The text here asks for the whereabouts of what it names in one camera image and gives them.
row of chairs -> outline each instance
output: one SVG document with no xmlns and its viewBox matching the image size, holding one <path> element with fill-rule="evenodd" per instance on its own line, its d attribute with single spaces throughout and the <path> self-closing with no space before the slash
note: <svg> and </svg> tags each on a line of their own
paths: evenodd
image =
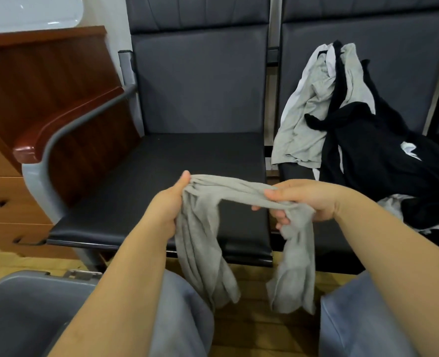
<svg viewBox="0 0 439 357">
<path fill-rule="evenodd" d="M 120 53 L 124 92 L 56 130 L 40 163 L 23 164 L 30 192 L 56 224 L 49 244 L 76 248 L 93 270 L 117 249 L 151 198 L 184 169 L 266 182 L 264 105 L 270 0 L 126 0 L 133 52 Z M 283 0 L 276 115 L 320 44 L 354 42 L 378 91 L 410 129 L 425 126 L 439 74 L 439 0 Z M 140 144 L 73 208 L 50 184 L 50 148 L 127 98 Z M 282 180 L 312 179 L 296 164 Z M 267 211 L 222 202 L 218 241 L 230 263 L 271 266 Z M 315 225 L 318 270 L 363 269 L 337 224 Z M 168 244 L 175 254 L 174 240 Z"/>
</svg>

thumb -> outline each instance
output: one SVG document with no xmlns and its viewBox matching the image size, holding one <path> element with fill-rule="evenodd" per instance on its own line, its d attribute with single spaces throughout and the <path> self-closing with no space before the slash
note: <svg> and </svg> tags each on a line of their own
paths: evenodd
<svg viewBox="0 0 439 357">
<path fill-rule="evenodd" d="M 191 179 L 191 174 L 189 173 L 189 171 L 185 170 L 181 176 L 180 179 L 178 179 L 178 181 L 175 183 L 174 186 L 171 187 L 171 189 L 176 192 L 181 194 L 183 192 L 183 189 L 189 184 Z"/>
<path fill-rule="evenodd" d="M 292 202 L 299 202 L 302 197 L 302 188 L 292 187 L 292 188 L 282 188 L 282 189 L 265 189 L 264 195 L 269 200 L 274 201 L 292 201 Z"/>
</svg>

wooden floor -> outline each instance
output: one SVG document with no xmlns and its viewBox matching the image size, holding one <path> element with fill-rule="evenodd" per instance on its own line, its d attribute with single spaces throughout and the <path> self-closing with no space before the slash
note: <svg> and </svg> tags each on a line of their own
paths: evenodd
<svg viewBox="0 0 439 357">
<path fill-rule="evenodd" d="M 278 264 L 282 253 L 274 252 Z M 0 278 L 19 270 L 43 270 L 62 276 L 68 269 L 84 269 L 76 260 L 23 258 L 0 252 Z M 169 258 L 167 269 L 181 274 L 176 259 Z M 311 316 L 303 310 L 289 315 L 270 311 L 265 282 L 271 268 L 231 265 L 241 289 L 238 304 L 217 310 L 215 335 L 210 357 L 305 357 L 317 356 L 319 310 Z M 316 301 L 354 276 L 316 273 Z"/>
</svg>

pile of clothes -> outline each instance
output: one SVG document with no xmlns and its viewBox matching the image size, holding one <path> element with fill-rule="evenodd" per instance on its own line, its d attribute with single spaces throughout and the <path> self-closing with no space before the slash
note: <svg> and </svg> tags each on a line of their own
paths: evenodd
<svg viewBox="0 0 439 357">
<path fill-rule="evenodd" d="M 351 187 L 439 246 L 439 145 L 408 129 L 355 44 L 319 46 L 281 116 L 272 164 Z"/>
</svg>

